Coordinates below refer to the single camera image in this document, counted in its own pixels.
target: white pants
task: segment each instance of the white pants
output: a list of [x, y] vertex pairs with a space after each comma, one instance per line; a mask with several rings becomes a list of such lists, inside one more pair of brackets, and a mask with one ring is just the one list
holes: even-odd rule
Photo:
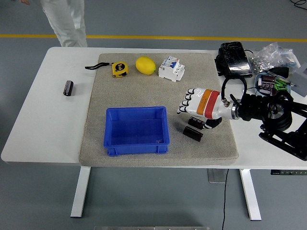
[[84, 0], [40, 0], [61, 46], [87, 47]]

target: table leg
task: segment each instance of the table leg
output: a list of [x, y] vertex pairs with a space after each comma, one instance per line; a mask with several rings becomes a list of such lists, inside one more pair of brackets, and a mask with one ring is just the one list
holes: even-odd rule
[[250, 169], [240, 169], [245, 199], [248, 205], [248, 214], [250, 220], [261, 220], [255, 189], [249, 170]]
[[86, 195], [88, 178], [90, 177], [91, 167], [81, 166], [75, 198], [73, 200], [71, 217], [81, 217]]

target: white table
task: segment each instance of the white table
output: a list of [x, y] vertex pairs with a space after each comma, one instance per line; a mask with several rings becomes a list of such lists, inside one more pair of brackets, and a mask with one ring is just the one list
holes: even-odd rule
[[[80, 165], [81, 148], [87, 108], [90, 102], [95, 71], [85, 66], [97, 64], [102, 53], [210, 53], [208, 50], [123, 49], [123, 48], [51, 48], [36, 75], [20, 110], [1, 158], [7, 163], [35, 162], [56, 165]], [[65, 82], [74, 82], [74, 95], [63, 96]], [[253, 86], [253, 79], [248, 79]], [[226, 95], [240, 98], [241, 82], [228, 82]], [[294, 100], [307, 104], [307, 99], [291, 92]], [[304, 118], [293, 115], [289, 130], [296, 130]], [[239, 157], [231, 165], [206, 165], [194, 168], [240, 169], [251, 219], [261, 219], [250, 169], [307, 170], [307, 162], [263, 141], [261, 121], [231, 121]], [[90, 167], [81, 167], [71, 216], [81, 216]]]

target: robotic hand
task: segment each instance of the robotic hand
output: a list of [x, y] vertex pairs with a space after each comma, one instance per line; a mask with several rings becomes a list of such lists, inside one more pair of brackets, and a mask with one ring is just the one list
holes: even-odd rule
[[220, 94], [218, 91], [209, 89], [189, 89], [185, 100], [179, 105], [177, 114], [189, 113], [192, 116], [205, 117], [208, 120], [203, 123], [202, 128], [208, 129], [218, 126], [222, 122], [222, 117], [238, 119], [231, 106], [224, 106]]

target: black cable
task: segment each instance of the black cable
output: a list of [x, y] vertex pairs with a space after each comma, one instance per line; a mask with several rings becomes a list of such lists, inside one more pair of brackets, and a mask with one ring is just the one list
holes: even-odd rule
[[292, 1], [292, 0], [290, 0], [290, 1], [294, 4], [295, 7], [301, 8], [301, 9], [307, 11], [307, 8], [304, 8], [304, 7], [300, 6], [300, 5], [304, 5], [307, 2], [307, 0], [299, 0], [299, 1]]
[[240, 80], [243, 82], [244, 91], [243, 91], [243, 95], [242, 95], [242, 97], [241, 97], [241, 99], [243, 99], [243, 97], [245, 96], [246, 91], [247, 91], [247, 89], [248, 89], [248, 85], [247, 85], [247, 83], [246, 83], [245, 78], [243, 78], [243, 77], [241, 77], [241, 76], [238, 76], [238, 77], [236, 77], [236, 78], [226, 78], [226, 79], [224, 80], [223, 85], [222, 85], [222, 90], [221, 90], [221, 98], [222, 98], [222, 100], [225, 99], [225, 88], [226, 88], [226, 84], [227, 84], [227, 82], [228, 82], [229, 80], [231, 80], [231, 79], [240, 79]]
[[227, 185], [228, 172], [229, 172], [229, 169], [227, 169], [226, 178], [225, 178], [225, 189], [224, 189], [224, 218], [223, 218], [222, 230], [224, 230], [224, 224], [225, 224], [226, 185]]
[[244, 51], [249, 51], [249, 52], [251, 52], [252, 54], [254, 54], [254, 52], [251, 51], [251, 50], [249, 50], [249, 49], [245, 49]]

